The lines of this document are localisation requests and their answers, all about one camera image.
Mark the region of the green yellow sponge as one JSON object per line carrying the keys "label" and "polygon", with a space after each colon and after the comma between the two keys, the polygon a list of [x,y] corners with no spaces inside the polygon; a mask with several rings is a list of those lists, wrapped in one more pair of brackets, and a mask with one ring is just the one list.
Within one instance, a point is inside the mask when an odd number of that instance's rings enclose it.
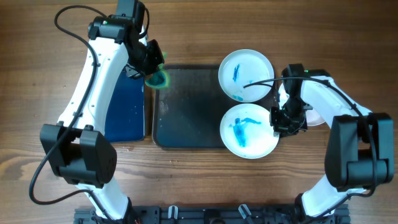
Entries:
{"label": "green yellow sponge", "polygon": [[148,70],[152,72],[150,78],[145,79],[145,84],[149,88],[161,90],[170,86],[170,75],[164,68],[164,63],[155,65],[155,62],[149,62]]}

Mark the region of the white plate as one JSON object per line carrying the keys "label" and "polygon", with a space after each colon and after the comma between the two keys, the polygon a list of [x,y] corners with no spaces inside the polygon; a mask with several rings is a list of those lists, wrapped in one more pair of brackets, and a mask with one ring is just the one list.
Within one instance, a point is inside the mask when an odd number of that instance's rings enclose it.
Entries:
{"label": "white plate", "polygon": [[[283,84],[280,85],[278,90],[279,96],[279,108],[286,104],[289,94],[285,91]],[[325,122],[325,120],[318,114],[316,110],[307,110],[306,111],[306,119],[307,119],[307,126],[318,126]]]}
{"label": "white plate", "polygon": [[220,136],[229,151],[245,159],[262,158],[279,142],[279,133],[270,124],[270,112],[252,103],[236,105],[224,114]]}
{"label": "white plate", "polygon": [[223,59],[218,70],[221,89],[230,98],[242,103],[263,99],[271,91],[273,83],[266,86],[254,83],[274,77],[270,61],[263,54],[251,49],[230,53]]}

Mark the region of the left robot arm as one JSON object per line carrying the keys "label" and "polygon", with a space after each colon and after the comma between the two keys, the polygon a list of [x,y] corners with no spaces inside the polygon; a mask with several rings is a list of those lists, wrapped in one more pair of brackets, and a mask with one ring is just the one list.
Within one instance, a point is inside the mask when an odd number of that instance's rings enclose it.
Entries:
{"label": "left robot arm", "polygon": [[117,153],[105,137],[105,122],[121,72],[140,79],[164,62],[157,41],[146,39],[148,28],[149,11],[140,1],[119,1],[115,14],[99,13],[83,40],[88,54],[73,96],[57,123],[40,131],[42,163],[87,195],[91,222],[140,221],[114,178]]}

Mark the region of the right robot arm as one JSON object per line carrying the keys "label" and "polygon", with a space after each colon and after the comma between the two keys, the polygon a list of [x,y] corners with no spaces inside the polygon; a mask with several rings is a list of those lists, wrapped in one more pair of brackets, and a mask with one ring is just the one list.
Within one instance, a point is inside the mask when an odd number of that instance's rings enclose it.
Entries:
{"label": "right robot arm", "polygon": [[270,125],[282,137],[307,130],[306,110],[314,109],[330,127],[325,175],[295,200],[300,223],[319,222],[351,197],[370,197],[394,176],[394,125],[343,93],[325,70],[290,64],[280,80],[287,102],[273,107]]}

